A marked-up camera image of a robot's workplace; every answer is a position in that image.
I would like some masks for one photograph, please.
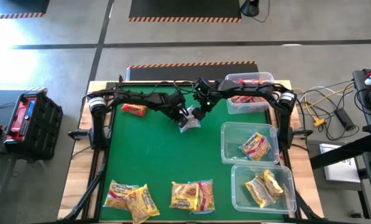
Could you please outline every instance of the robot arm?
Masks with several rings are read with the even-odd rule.
[[[296,103],[297,95],[285,88],[283,85],[263,83],[246,84],[235,83],[231,80],[215,81],[209,83],[199,79],[195,86],[194,99],[200,103],[200,108],[195,108],[192,114],[198,120],[202,120],[207,112],[211,112],[214,106],[221,99],[228,99],[233,96],[260,96],[266,99],[269,104],[279,112],[278,121],[278,144],[279,150],[287,150],[293,140],[293,130],[290,127],[291,112]],[[274,91],[281,93],[279,99],[272,95]]]
[[[279,112],[278,143],[280,150],[288,149],[292,140],[290,128],[290,115],[293,111],[296,94],[283,85],[263,83],[246,84],[235,83],[230,80],[221,80],[210,83],[202,78],[198,79],[194,88],[194,99],[200,103],[192,114],[202,120],[207,112],[211,112],[221,99],[229,99],[233,96],[259,96],[265,98],[270,105]],[[282,95],[276,99],[272,94],[274,91]],[[113,96],[113,101],[107,105],[104,96]],[[188,112],[185,106],[185,98],[180,91],[171,95],[167,93],[134,93],[131,91],[102,90],[87,96],[91,115],[93,117],[93,128],[90,130],[90,142],[92,149],[102,149],[108,146],[103,133],[104,115],[122,103],[145,105],[151,110],[161,111],[164,115],[174,120],[179,127],[183,127],[188,120]]]

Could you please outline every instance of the red snack package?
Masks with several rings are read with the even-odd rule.
[[[129,103],[125,103],[123,104],[121,111],[126,111],[137,116],[144,116],[145,112],[147,111],[147,107],[142,105],[132,105]]]
[[[252,102],[254,103],[261,103],[261,102],[267,102],[266,99],[262,98],[262,97],[259,97],[259,96],[255,96],[252,98]]]

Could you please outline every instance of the hazard stripe tape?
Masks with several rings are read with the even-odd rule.
[[[189,66],[211,66],[211,65],[245,65],[255,64],[254,61],[238,61],[238,62],[200,62],[200,63],[165,63],[153,65],[130,65],[127,69],[132,68],[160,68],[160,67],[189,67]]]
[[[129,22],[242,22],[232,17],[130,17]]]
[[[35,18],[35,17],[43,17],[44,15],[45,13],[42,13],[42,12],[2,14],[0,15],[0,19]]]

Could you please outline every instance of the black stand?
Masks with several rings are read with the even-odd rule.
[[[312,169],[325,167],[337,162],[359,156],[364,152],[371,152],[371,135],[331,150],[310,159]]]
[[[246,0],[240,7],[240,11],[245,16],[255,17],[260,13],[259,2],[260,0]]]
[[[86,189],[86,193],[80,198],[80,201],[73,207],[72,211],[64,218],[64,220],[75,220],[82,208],[84,208],[90,199],[91,194],[94,192],[94,189],[100,184],[102,175],[106,170],[106,159],[104,158],[101,168],[98,171],[96,177],[91,181],[89,186]]]

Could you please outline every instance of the floor line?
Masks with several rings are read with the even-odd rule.
[[[101,53],[102,49],[152,48],[152,47],[242,47],[242,46],[281,46],[281,45],[359,45],[371,44],[371,39],[364,40],[269,40],[269,41],[217,41],[217,42],[161,42],[161,43],[113,43],[113,44],[42,44],[15,45],[10,49],[93,49]]]
[[[86,86],[86,93],[88,91],[90,81],[94,81],[96,79],[99,60],[101,59],[101,54],[103,52],[104,41],[105,41],[105,37],[106,37],[106,32],[108,30],[109,19],[111,18],[111,12],[112,12],[112,8],[113,8],[113,4],[114,4],[114,0],[109,0],[108,1],[108,5],[106,7],[105,16],[104,16],[103,26],[101,28],[101,33],[100,33],[99,39],[98,39],[98,45],[97,45],[96,53],[94,55],[93,63],[91,64],[90,75],[88,77],[87,86]],[[84,108],[84,102],[82,102],[81,112],[80,112],[81,114],[83,112],[83,108]],[[94,176],[89,177],[87,186],[89,186],[90,182],[93,179],[94,179]],[[86,205],[85,205],[85,207],[83,209],[83,212],[81,214],[82,219],[85,219],[85,218],[88,217],[89,205],[90,205],[90,199],[87,199]]]

